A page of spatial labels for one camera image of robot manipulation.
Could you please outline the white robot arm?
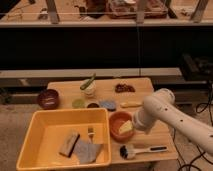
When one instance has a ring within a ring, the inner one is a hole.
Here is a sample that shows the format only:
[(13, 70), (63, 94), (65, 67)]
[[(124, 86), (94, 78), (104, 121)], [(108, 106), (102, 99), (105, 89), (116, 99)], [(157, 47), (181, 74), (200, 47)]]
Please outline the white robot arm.
[(174, 106), (174, 102), (174, 93), (166, 88), (146, 96), (142, 107), (132, 117), (134, 128), (149, 132), (155, 122), (160, 120), (213, 156), (213, 127), (183, 113)]

